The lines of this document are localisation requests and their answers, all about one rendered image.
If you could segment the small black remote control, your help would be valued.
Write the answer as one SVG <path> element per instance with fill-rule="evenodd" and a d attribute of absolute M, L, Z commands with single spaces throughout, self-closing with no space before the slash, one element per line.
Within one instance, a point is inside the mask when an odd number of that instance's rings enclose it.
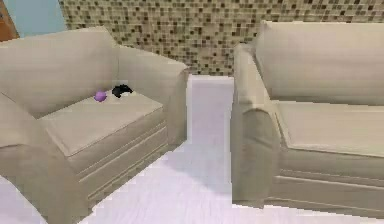
<path fill-rule="evenodd" d="M 123 93 L 132 93 L 133 90 L 128 86 L 128 85 L 125 85 L 125 84 L 121 84 L 119 86 L 115 86 L 112 90 L 112 94 L 117 97 L 117 98 L 120 98 L 121 95 Z"/>

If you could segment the brown wooden door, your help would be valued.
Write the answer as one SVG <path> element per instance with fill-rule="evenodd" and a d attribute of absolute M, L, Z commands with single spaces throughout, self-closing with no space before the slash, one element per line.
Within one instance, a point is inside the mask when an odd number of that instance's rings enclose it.
<path fill-rule="evenodd" d="M 3 0 L 0 0 L 0 42 L 19 37 L 18 31 Z"/>

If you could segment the beige sofa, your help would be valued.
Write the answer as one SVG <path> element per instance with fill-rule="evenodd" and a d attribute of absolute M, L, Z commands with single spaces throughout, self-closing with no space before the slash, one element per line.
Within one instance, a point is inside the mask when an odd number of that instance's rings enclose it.
<path fill-rule="evenodd" d="M 263 21 L 233 76 L 233 203 L 384 219 L 384 23 Z"/>

